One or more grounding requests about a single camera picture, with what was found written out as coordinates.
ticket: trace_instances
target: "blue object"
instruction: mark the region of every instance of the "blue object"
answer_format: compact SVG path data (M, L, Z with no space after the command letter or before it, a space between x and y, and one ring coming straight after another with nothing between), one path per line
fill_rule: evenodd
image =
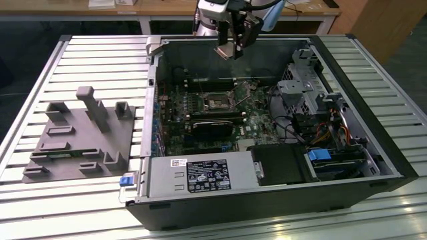
M120 187L133 186L133 176L120 177Z
M310 161L314 160L329 160L330 154L326 149L313 149L308 152L308 158Z
M281 0L276 5L273 5L268 9L268 12L262 17L264 25L261 26L261 29L260 29L264 32L269 32L270 30L273 30L284 6L285 6L285 1Z

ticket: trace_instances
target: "green circuit board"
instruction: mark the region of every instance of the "green circuit board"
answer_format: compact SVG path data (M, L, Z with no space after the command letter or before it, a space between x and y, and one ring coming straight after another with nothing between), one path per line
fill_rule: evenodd
M168 92L168 101L162 104L162 126L165 155L178 156L212 152L240 151L237 142L252 139L256 145L274 144L278 136L265 108L269 87L256 87L249 81L241 81L232 91L188 93L178 86ZM244 112L244 121L232 126L228 137L208 141L193 141L186 131L185 115L224 111Z

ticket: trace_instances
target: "wooden table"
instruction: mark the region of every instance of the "wooden table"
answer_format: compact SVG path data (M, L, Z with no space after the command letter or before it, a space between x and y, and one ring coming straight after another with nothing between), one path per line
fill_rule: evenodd
M0 0L0 21L138 21L141 32L152 34L150 21L192 21L196 0L138 0L133 6L90 10L89 0ZM316 33L326 34L340 15L322 0L297 4L296 13L282 9L278 21L320 22Z

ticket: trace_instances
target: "black plastic bracket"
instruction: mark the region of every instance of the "black plastic bracket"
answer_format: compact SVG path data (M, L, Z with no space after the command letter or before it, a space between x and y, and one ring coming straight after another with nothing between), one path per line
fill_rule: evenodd
M322 0L322 2L325 3L325 5L330 8L330 9L338 9L340 6L336 4L336 2L333 0Z
M58 37L58 41L59 42L66 42L66 41L69 41L70 39L71 39L71 37L73 37L73 35L59 35L59 37Z
M348 39L357 39L352 33L345 33L344 35Z

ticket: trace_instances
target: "wooden cabinet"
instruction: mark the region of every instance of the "wooden cabinet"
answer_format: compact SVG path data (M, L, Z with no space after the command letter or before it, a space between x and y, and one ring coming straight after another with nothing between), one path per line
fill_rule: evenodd
M427 12L427 0L334 0L341 10L329 34L352 33L384 64Z

